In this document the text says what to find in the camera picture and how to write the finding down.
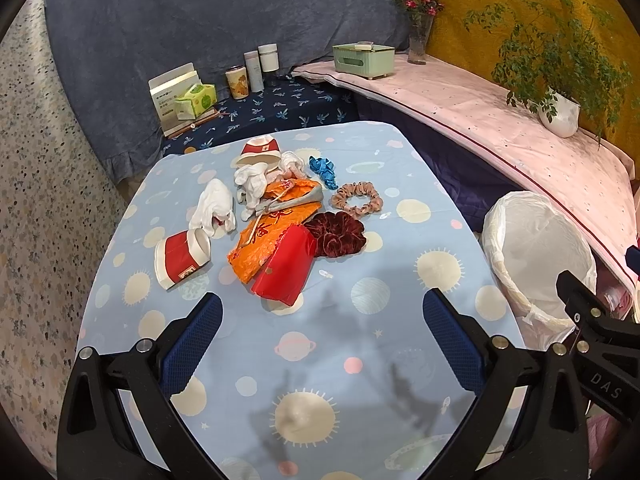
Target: vase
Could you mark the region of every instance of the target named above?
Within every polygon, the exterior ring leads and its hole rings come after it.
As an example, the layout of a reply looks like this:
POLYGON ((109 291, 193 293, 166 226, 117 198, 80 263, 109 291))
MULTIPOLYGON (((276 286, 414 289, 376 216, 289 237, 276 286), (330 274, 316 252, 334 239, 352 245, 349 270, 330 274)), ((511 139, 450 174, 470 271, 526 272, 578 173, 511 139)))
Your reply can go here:
POLYGON ((430 14, 420 14, 417 19, 412 20, 409 29, 409 57, 408 62, 415 65, 427 64, 425 49, 427 40, 431 32, 433 16, 430 14))
POLYGON ((558 137, 566 139, 567 137, 571 137, 578 130, 580 105, 566 97, 562 97, 557 92, 554 92, 553 96, 556 98, 553 103, 554 108, 556 109, 556 115, 551 118, 551 121, 549 121, 546 113, 543 112, 542 108, 539 108, 538 117, 540 117, 540 121, 545 125, 547 130, 556 134, 558 137))

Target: navy blue cloth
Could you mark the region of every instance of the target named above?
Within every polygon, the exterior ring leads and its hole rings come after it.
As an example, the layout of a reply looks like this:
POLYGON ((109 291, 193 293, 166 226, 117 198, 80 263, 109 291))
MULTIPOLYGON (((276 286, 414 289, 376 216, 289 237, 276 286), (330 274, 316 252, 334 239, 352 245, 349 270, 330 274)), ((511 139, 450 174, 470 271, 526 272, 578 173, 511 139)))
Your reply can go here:
POLYGON ((356 95, 363 121, 395 126, 443 185, 472 231, 482 232, 484 216, 499 198, 522 188, 475 153, 416 119, 356 95))
POLYGON ((175 139, 162 141, 162 156, 206 150, 220 144, 273 132, 358 120, 352 92, 328 83, 281 80, 276 88, 232 98, 215 105, 224 115, 201 124, 175 139))
POLYGON ((148 81, 192 62, 229 96, 243 52, 278 45, 279 74, 330 59, 332 45, 408 45, 392 0, 46 0, 51 51, 66 96, 114 182, 152 166, 162 135, 148 81))

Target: jar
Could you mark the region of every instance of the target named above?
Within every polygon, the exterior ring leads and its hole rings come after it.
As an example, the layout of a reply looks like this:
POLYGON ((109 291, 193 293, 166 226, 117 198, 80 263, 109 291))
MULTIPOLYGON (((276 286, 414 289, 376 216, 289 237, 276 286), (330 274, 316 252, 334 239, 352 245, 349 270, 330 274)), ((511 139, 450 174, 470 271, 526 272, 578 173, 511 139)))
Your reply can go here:
POLYGON ((233 99, 249 97, 249 85, 246 80, 246 69, 244 66, 233 66, 225 72, 225 75, 233 99))
POLYGON ((274 72, 280 68, 278 63, 278 45, 270 43, 258 47, 260 53, 260 64, 263 72, 274 72))

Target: hair scrunchie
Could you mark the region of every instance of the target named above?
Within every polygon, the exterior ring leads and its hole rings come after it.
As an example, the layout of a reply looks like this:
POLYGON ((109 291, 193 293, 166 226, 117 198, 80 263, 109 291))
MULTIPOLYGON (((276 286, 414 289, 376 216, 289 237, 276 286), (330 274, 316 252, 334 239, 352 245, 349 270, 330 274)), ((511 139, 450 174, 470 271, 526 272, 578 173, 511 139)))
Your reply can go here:
POLYGON ((364 225, 344 211, 318 213, 305 227, 318 242, 316 258, 326 256, 337 258, 347 254, 359 253, 367 239, 364 237, 364 225))
POLYGON ((344 184, 338 189, 335 195, 331 197, 330 202, 336 209, 342 209, 356 219, 364 215, 382 211, 383 204, 380 195, 370 182, 344 184), (362 207, 350 206, 347 204, 347 200, 352 196, 368 196, 370 200, 362 207))

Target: orange plastic bag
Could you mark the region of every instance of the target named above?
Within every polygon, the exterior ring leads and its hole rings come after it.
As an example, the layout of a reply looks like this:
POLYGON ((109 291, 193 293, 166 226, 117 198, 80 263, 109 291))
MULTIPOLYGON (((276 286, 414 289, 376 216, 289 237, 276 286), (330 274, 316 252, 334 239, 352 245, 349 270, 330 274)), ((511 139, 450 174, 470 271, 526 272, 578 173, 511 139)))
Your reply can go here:
POLYGON ((275 250, 280 235, 286 231, 287 227, 294 224, 302 224, 303 221, 320 209, 321 205, 319 202, 310 202, 308 204, 283 209, 282 211, 274 211, 273 213, 262 216, 255 230, 253 239, 250 243, 243 246, 254 229, 256 222, 254 219, 247 228, 240 233, 238 245, 236 245, 236 248, 226 257, 240 281, 248 283, 255 273, 260 270, 260 267, 264 265, 275 250))
POLYGON ((278 199, 278 202, 286 202, 287 200, 293 200, 294 198, 301 197, 306 195, 316 186, 320 186, 319 182, 315 180, 302 180, 296 178, 290 178, 289 180, 280 180, 277 182, 272 182, 267 186, 267 189, 264 191, 264 198, 276 198, 280 193, 282 193, 287 187, 293 187, 289 189, 283 196, 278 199))

